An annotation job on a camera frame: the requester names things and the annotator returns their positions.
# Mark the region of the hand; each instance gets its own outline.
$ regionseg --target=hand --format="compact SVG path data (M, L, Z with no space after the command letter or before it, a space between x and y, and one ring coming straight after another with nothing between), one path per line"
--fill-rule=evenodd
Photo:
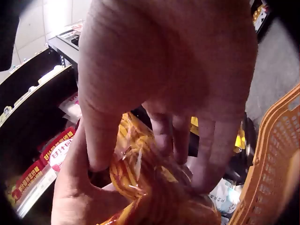
M52 225L96 225L124 209L129 202L117 191L93 186L82 121L55 182Z
M198 117L192 185L211 191L232 155L253 76L249 2L93 0L79 53L91 169L109 165L122 113L142 104L157 147L179 164L187 160L191 116Z

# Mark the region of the store shelf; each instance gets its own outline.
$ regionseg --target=store shelf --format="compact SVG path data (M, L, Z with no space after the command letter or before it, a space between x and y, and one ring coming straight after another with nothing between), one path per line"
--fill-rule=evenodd
M42 196L42 194L57 177L55 171L50 167L49 164L42 170L42 174L42 176L35 179L33 183L31 183L31 185L26 189L22 197L15 205L16 213L20 218L24 218L36 201Z
M79 51L58 37L48 40L48 45L68 60L75 70L79 61Z
M31 86L37 86L38 80L54 66L60 65L60 55L52 48L37 54L17 68L0 85L0 110L14 103L25 94Z
M4 179L22 174L38 157L37 147L64 129L67 120L58 106L77 90L74 69L69 66L12 109L0 127L0 164L7 174Z

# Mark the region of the black shelf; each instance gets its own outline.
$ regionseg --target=black shelf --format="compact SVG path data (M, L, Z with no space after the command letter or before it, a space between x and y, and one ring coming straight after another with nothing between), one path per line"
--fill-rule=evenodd
M0 127L0 163L5 178L22 174L39 155L37 146L64 130L67 120L58 105L76 91L74 69L69 66L13 108Z
M58 37L49 39L48 45L72 64L72 67L75 70L75 78L78 81L78 49L74 48L74 46L68 44L66 41L63 41L61 38Z
M38 80L56 65L61 65L60 55L48 48L16 69L0 85L0 110L6 106L13 107L31 86L37 86Z

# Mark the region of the gray floor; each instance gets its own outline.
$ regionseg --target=gray floor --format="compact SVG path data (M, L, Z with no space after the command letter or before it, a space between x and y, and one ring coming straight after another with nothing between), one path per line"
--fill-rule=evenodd
M266 111L299 83L299 53L279 19L274 19L258 47L246 103L256 131Z

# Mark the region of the plastic wrapper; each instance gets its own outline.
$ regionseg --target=plastic wrapper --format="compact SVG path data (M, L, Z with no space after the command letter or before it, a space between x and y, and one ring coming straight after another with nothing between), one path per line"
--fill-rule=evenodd
M124 114L110 178L131 203L101 225L221 224L209 197L192 192L191 176L171 156L161 157L150 130L132 114Z
M64 118L70 120L73 123L77 123L77 121L82 116L81 109L78 101L78 93L76 92L71 97L67 98L63 101L59 108L68 115L68 117L64 116Z
M233 185L221 179L217 186L209 193L209 198L222 215L231 214L235 211L241 192L236 191Z

